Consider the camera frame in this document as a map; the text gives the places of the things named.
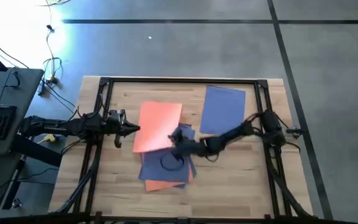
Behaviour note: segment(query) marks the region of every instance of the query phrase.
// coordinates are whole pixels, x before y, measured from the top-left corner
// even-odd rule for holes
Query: concrete floor
[[[7,6],[0,18],[8,19],[0,21],[0,46],[41,68],[50,57],[49,10],[34,6],[43,1],[2,3]],[[358,1],[273,3],[278,19],[358,20]],[[272,24],[63,24],[61,19],[271,19],[265,0],[71,0],[53,6],[50,43],[64,66],[56,90],[75,101],[84,75],[283,78],[298,123]],[[358,222],[358,24],[280,28],[334,218]],[[70,116],[55,99],[38,96],[32,114]],[[304,148],[302,139],[299,144]],[[305,150],[301,157],[314,213],[322,217]],[[27,169],[36,173],[45,166],[32,161]],[[55,174],[44,179],[52,184]],[[22,185],[18,196],[24,207],[1,211],[0,217],[47,212],[50,184]]]

